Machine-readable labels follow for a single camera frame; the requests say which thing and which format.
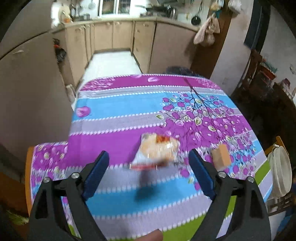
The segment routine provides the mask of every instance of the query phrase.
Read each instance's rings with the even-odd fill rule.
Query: white floor
[[[130,51],[94,54],[85,70],[76,96],[78,96],[78,92],[82,86],[90,80],[106,76],[129,74],[141,74],[141,70]],[[76,102],[77,97],[75,102],[72,104],[73,110]]]

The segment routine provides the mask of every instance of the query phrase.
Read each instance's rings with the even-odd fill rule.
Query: orange block
[[[217,149],[213,149],[211,151],[214,167],[217,171],[224,170],[227,166],[231,164],[231,159],[229,152],[227,150],[227,146],[221,144]]]

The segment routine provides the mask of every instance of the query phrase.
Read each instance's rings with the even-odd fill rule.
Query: metal screw
[[[73,179],[76,179],[76,178],[78,178],[79,176],[80,176],[80,175],[79,175],[78,172],[72,173],[72,175],[71,175],[71,177],[72,177]]]
[[[44,183],[48,183],[49,181],[50,181],[50,177],[46,177],[46,178],[43,179]]]
[[[227,174],[226,172],[218,172],[218,176],[222,178],[226,178]]]
[[[255,181],[255,179],[253,177],[247,177],[247,180],[251,183],[253,183]]]

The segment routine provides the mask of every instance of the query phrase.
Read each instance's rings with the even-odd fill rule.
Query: kitchen counter
[[[169,18],[164,18],[164,17],[143,17],[143,18],[98,18],[98,19],[93,19],[93,20],[89,20],[89,21],[77,21],[77,22],[73,22],[73,23],[62,23],[60,25],[58,25],[57,27],[53,28],[51,30],[52,33],[58,32],[63,30],[64,28],[68,28],[68,27],[73,27],[73,26],[79,26],[79,25],[83,25],[83,24],[90,24],[90,23],[106,23],[106,22],[112,22],[112,21],[127,21],[127,22],[131,22],[131,21],[145,21],[145,22],[158,22],[158,23],[168,23],[168,24],[172,24],[178,27],[182,27],[188,30],[192,30],[195,32],[198,32],[198,30],[200,29],[200,26],[193,26],[192,24],[187,24],[187,23],[183,23],[177,20],[173,20],[173,19],[169,19]]]

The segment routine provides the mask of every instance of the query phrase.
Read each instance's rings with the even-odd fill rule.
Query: table
[[[183,163],[145,172],[129,170],[146,132],[177,138]],[[227,145],[232,161],[224,171],[240,179],[254,176],[266,201],[272,175],[264,151],[219,86],[205,78],[163,74],[92,80],[79,93],[68,141],[34,148],[31,199],[44,177],[66,178],[105,150],[110,165],[87,201],[105,237],[134,239],[160,229],[164,240],[187,241],[211,204],[188,165],[188,151],[196,148],[212,162],[210,151],[221,143]],[[67,199],[62,202],[75,231]],[[219,236],[228,228],[234,204],[232,197]]]

